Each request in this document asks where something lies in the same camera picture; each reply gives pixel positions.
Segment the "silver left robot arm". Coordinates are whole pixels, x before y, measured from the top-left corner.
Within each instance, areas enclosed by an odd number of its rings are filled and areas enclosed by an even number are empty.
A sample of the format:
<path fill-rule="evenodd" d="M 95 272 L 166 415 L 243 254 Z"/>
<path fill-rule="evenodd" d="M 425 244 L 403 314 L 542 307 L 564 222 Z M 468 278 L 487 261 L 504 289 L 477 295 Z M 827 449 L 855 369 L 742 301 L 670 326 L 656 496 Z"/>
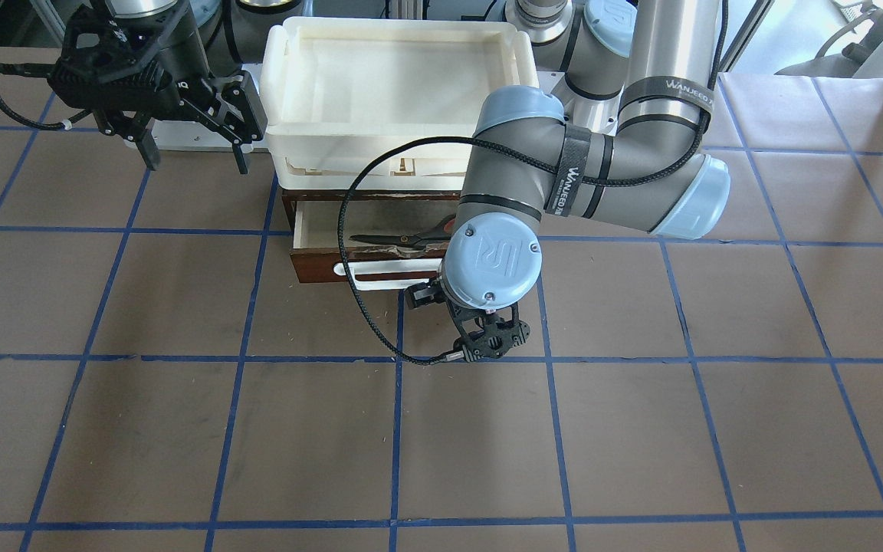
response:
<path fill-rule="evenodd" d="M 715 1 L 509 1 L 502 22 L 292 17 L 255 77 L 287 191 L 459 191 L 439 269 L 494 311 L 542 269 L 544 215 L 694 240 L 731 179 L 714 112 Z"/>

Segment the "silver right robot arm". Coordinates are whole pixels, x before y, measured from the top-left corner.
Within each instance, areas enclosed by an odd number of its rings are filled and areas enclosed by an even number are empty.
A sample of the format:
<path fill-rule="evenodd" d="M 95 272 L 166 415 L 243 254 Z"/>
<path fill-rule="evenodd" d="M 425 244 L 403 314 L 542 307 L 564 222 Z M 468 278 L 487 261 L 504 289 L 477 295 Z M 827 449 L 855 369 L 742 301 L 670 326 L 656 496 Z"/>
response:
<path fill-rule="evenodd" d="M 249 65 L 268 32 L 310 1 L 217 1 L 200 22 L 192 1 L 87 1 L 67 21 L 48 84 L 94 117 L 103 135 L 132 143 L 151 170 L 160 153 L 153 121 L 199 123 L 220 136 L 248 174 L 246 154 L 266 116 Z"/>

